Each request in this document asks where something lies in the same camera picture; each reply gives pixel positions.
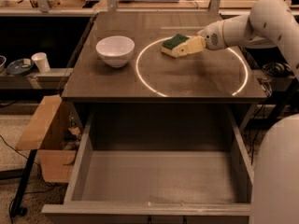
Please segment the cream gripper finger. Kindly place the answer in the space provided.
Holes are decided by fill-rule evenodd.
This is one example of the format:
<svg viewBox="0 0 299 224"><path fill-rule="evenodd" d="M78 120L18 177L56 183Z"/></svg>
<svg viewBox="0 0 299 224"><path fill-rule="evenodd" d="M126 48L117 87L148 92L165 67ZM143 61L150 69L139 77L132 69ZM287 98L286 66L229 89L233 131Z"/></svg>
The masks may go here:
<svg viewBox="0 0 299 224"><path fill-rule="evenodd" d="M175 58L201 52L206 47L206 40L202 36L194 36L172 49Z"/></svg>

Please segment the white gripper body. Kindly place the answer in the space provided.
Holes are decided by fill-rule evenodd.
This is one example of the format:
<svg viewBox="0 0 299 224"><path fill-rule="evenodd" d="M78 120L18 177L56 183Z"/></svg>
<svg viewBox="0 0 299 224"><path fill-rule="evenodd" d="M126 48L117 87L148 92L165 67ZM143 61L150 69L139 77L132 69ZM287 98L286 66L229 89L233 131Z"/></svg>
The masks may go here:
<svg viewBox="0 0 299 224"><path fill-rule="evenodd" d="M197 34L206 40L206 48L209 50L219 50L225 48L223 39L224 21L215 21L200 30Z"/></svg>

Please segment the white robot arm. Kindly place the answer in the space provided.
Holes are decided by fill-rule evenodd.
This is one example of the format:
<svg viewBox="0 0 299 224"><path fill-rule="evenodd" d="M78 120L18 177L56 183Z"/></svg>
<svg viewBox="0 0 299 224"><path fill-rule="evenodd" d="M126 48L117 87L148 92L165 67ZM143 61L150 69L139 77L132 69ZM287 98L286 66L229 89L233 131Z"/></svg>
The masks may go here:
<svg viewBox="0 0 299 224"><path fill-rule="evenodd" d="M248 15L216 21L180 39L181 57L232 46L278 48L292 79L299 78L299 24L283 0L259 0ZM299 115L275 123L264 135L254 169L249 224L299 224Z"/></svg>

